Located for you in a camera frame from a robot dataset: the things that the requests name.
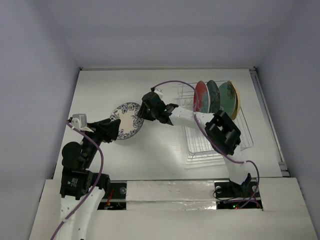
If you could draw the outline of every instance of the floral pattern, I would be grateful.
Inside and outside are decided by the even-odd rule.
[[[138,117],[139,110],[140,110],[140,105],[138,103],[126,102],[118,106],[113,111],[113,113],[110,116],[111,121],[126,118],[126,121],[124,123],[126,124],[126,126],[123,126],[122,124],[120,124],[117,139],[124,140],[124,139],[131,138],[140,130],[140,128],[144,123],[144,120]]]

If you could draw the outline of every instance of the rack wire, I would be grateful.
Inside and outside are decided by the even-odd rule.
[[[216,81],[220,86],[226,81]],[[196,87],[197,82],[190,83]],[[194,104],[194,91],[187,85],[178,85],[178,97],[181,107],[192,110]],[[250,130],[242,108],[234,120],[234,123],[241,131],[240,136],[240,150],[251,148],[254,145]],[[187,145],[187,165],[201,164],[205,166],[223,165],[223,157],[218,154],[211,146],[209,141],[203,136],[198,129],[183,127],[185,133],[185,141]]]

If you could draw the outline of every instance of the red plate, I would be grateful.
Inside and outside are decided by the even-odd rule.
[[[196,112],[208,113],[210,109],[210,95],[207,85],[203,81],[199,81],[195,86],[195,91],[198,93],[198,105]],[[193,105],[196,104],[196,93],[193,95]]]

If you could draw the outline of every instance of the dish rack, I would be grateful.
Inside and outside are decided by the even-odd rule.
[[[216,81],[215,83],[220,86],[226,81]],[[196,87],[197,82],[190,83],[192,86]],[[193,110],[194,105],[194,91],[189,86],[185,84],[178,85],[178,97],[180,106]],[[251,148],[254,145],[250,130],[242,111],[240,111],[234,120],[235,125],[240,129],[240,150]],[[204,166],[210,165],[223,165],[225,164],[223,157],[217,153],[205,138],[205,136],[198,130],[189,127],[183,127],[185,133],[185,141],[187,146],[187,165],[201,164]]]

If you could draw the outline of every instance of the gray wall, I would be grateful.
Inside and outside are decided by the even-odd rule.
[[[287,166],[320,237],[320,1],[298,0],[258,67]]]
[[[44,1],[0,7],[0,239],[26,240],[79,69]]]
[[[47,0],[82,67],[252,67],[295,0]]]

